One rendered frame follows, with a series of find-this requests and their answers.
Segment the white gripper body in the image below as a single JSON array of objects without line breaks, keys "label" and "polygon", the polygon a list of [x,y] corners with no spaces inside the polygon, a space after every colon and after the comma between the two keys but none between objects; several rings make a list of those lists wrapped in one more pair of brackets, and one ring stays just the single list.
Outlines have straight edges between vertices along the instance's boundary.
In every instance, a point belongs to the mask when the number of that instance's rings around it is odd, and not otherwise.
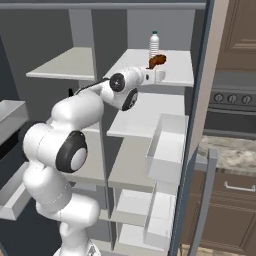
[{"label": "white gripper body", "polygon": [[166,72],[164,70],[148,70],[146,72],[147,84],[158,84],[165,79]]}]

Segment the brown chicken drumstick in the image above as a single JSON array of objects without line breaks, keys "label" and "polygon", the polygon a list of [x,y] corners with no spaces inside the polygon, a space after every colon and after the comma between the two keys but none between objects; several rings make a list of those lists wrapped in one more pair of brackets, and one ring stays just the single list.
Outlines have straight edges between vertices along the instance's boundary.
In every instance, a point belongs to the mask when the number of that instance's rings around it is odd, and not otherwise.
[{"label": "brown chicken drumstick", "polygon": [[166,62],[166,56],[162,54],[155,55],[149,60],[149,69],[153,69],[157,65],[163,65]]}]

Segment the white fridge shelf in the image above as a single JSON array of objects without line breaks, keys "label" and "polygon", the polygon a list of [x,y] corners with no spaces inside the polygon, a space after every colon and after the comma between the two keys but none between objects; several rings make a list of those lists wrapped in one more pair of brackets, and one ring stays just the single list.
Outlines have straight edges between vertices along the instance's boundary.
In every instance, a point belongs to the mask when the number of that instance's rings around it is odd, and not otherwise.
[{"label": "white fridge shelf", "polygon": [[[156,69],[166,71],[165,79],[160,82],[161,85],[182,87],[192,87],[194,85],[189,51],[160,50],[159,53],[166,56],[166,62],[163,65],[156,66]],[[148,49],[127,49],[105,74],[105,77],[110,77],[114,73],[129,67],[147,67],[148,61]]]},{"label": "white fridge shelf", "polygon": [[140,93],[130,110],[117,113],[107,135],[151,138],[162,113],[184,115],[184,96]]}]

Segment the grey fridge door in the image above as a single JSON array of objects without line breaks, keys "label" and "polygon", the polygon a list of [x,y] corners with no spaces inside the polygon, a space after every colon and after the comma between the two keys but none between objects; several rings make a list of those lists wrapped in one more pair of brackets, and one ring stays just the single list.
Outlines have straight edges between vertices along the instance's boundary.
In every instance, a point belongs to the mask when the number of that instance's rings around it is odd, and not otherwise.
[{"label": "grey fridge door", "polygon": [[207,0],[204,30],[196,68],[185,153],[167,256],[176,256],[188,203],[198,146],[202,138],[230,0]]}]

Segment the grey fridge freezer cabinet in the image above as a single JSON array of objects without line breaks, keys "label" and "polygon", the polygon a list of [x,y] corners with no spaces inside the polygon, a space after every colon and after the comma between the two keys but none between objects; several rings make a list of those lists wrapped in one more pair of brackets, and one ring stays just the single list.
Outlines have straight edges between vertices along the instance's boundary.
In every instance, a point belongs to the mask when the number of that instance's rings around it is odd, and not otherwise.
[{"label": "grey fridge freezer cabinet", "polygon": [[[28,120],[0,146],[0,186],[22,161],[27,130],[36,123],[50,123],[56,103],[85,86],[97,83],[127,49],[148,49],[153,31],[159,51],[189,51],[202,1],[153,2],[151,0],[0,0],[0,102],[24,101]],[[92,49],[95,80],[27,77],[26,74],[73,47]],[[160,83],[141,85],[140,93],[183,95],[189,122],[192,87]],[[82,130],[88,147],[83,166],[64,177],[72,191],[99,204],[98,221],[87,234],[101,256],[167,256],[168,251],[143,241],[144,227],[156,192],[174,195],[178,184],[147,177],[146,154],[151,138],[114,137],[107,131],[119,110],[104,105],[101,120]],[[60,223],[36,210],[30,200],[16,221],[0,219],[0,245],[8,256],[53,256],[61,247]]]}]

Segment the white freezer shelf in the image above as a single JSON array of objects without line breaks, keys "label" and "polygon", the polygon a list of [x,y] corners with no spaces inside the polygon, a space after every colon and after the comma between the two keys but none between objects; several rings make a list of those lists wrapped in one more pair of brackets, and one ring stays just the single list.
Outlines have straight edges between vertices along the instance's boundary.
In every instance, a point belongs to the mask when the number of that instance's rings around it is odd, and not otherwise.
[{"label": "white freezer shelf", "polygon": [[73,47],[26,74],[33,78],[95,80],[92,49]]}]

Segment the grey freezer door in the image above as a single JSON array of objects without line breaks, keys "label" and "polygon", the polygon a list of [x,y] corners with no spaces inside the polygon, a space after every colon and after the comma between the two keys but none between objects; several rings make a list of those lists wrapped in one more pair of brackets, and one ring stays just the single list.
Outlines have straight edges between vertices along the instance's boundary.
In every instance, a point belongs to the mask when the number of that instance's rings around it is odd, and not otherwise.
[{"label": "grey freezer door", "polygon": [[[28,120],[24,101],[0,102],[0,146],[2,146]],[[14,174],[0,186],[0,219],[16,221],[30,200],[22,177],[28,163],[22,161]]]}]

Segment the clear bottle with green cap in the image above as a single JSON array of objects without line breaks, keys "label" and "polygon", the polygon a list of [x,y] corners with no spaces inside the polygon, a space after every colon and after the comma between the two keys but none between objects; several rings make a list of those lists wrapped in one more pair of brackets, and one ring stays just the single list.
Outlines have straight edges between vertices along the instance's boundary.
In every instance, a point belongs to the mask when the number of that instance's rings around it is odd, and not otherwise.
[{"label": "clear bottle with green cap", "polygon": [[153,31],[152,35],[150,37],[150,43],[149,43],[149,57],[153,58],[159,53],[159,37],[158,32]]}]

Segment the dark oven with knobs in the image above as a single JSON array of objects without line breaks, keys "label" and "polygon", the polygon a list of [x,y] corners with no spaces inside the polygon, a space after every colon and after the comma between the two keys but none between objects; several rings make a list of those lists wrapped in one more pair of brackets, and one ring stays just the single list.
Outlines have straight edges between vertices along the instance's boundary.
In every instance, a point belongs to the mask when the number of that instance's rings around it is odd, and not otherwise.
[{"label": "dark oven with knobs", "polygon": [[204,134],[256,140],[256,71],[215,72]]}]

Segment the brown drawer front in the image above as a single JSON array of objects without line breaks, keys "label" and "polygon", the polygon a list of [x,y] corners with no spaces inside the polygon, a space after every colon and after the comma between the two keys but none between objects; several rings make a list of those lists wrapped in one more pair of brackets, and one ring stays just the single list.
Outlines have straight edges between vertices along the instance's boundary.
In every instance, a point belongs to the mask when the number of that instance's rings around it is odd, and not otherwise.
[{"label": "brown drawer front", "polygon": [[256,203],[256,193],[226,189],[225,181],[228,181],[231,186],[250,188],[252,185],[256,185],[256,177],[217,172],[213,185],[214,196]]}]

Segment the brown base cupboard door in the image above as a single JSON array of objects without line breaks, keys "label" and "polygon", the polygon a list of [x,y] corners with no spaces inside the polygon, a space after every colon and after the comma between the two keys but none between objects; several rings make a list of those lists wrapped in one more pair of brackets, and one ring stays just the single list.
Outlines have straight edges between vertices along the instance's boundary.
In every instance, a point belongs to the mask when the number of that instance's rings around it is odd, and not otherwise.
[{"label": "brown base cupboard door", "polygon": [[256,203],[214,196],[200,246],[256,256]]}]

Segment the brown wall cupboard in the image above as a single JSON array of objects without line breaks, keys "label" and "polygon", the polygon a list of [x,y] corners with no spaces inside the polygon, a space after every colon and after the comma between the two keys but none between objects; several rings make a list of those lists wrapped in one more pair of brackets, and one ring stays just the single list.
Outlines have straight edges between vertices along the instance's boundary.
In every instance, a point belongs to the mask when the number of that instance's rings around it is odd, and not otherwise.
[{"label": "brown wall cupboard", "polygon": [[217,68],[256,71],[256,0],[230,0]]}]

